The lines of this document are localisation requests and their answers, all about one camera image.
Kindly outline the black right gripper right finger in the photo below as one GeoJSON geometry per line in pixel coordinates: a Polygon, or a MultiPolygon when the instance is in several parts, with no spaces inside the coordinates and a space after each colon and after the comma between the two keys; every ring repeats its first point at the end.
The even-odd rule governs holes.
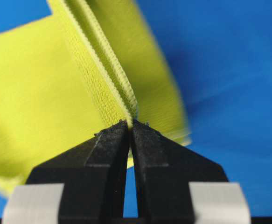
{"type": "Polygon", "coordinates": [[[133,123],[132,152],[139,215],[150,224],[249,224],[250,211],[240,184],[223,168],[133,123]]]}

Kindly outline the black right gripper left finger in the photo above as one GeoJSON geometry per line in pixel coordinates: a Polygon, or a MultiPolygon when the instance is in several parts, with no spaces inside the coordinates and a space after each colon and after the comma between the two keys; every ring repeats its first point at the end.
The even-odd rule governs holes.
{"type": "Polygon", "coordinates": [[[14,189],[4,224],[103,224],[122,217],[129,148],[127,123],[100,131],[34,167],[14,189]]]}

